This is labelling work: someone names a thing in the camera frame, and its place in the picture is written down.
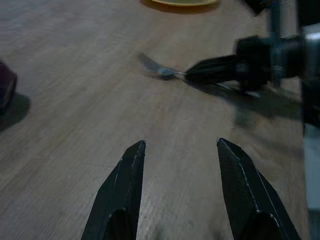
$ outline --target table surface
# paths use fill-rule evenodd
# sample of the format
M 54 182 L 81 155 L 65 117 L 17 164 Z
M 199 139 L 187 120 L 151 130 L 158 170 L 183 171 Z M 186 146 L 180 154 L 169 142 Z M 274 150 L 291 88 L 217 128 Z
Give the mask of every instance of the table surface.
M 283 34 L 296 32 L 286 1 Z M 230 240 L 216 140 L 241 146 L 309 238 L 298 79 L 257 101 L 144 72 L 184 71 L 267 35 L 241 3 L 177 9 L 139 0 L 1 2 L 1 58 L 19 76 L 1 118 L 0 239 L 80 239 L 124 150 L 146 140 L 137 239 Z

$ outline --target wood grain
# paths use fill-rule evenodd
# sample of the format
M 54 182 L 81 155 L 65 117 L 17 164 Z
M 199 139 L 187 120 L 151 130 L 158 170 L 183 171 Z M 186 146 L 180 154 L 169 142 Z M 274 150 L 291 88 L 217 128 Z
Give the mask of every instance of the wood grain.
M 292 34 L 295 6 L 284 4 Z M 255 18 L 234 0 L 195 14 L 138 0 L 11 0 L 0 9 L 1 58 L 30 101 L 0 133 L 0 239 L 80 239 L 100 185 L 141 139 L 137 239 L 232 239 L 217 137 L 247 151 L 309 238 L 298 80 L 284 84 L 295 100 L 269 92 L 243 102 L 152 78 L 136 58 L 184 71 L 230 54 L 236 39 L 266 35 L 266 13 Z

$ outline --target yellow plate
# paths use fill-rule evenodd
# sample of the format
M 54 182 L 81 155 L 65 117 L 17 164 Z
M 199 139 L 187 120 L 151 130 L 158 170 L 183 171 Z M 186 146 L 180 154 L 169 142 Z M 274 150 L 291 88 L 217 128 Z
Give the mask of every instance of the yellow plate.
M 194 6 L 205 6 L 215 4 L 219 0 L 152 0 L 160 4 L 176 7 L 194 7 Z

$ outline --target wooden table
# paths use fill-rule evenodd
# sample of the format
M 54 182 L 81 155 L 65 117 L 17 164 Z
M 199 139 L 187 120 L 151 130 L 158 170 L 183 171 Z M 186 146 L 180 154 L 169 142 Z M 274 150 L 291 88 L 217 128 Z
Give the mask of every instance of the wooden table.
M 284 4 L 287 35 L 295 6 Z M 230 54 L 236 39 L 265 36 L 266 13 L 255 18 L 235 0 L 196 13 L 138 0 L 0 8 L 1 58 L 19 75 L 10 117 L 1 119 L 0 239 L 80 239 L 100 185 L 144 139 L 137 239 L 230 240 L 217 137 L 252 157 L 309 238 L 298 80 L 284 84 L 295 100 L 269 92 L 238 102 L 150 77 L 136 58 L 144 52 L 184 71 Z M 247 113 L 250 124 L 239 126 Z

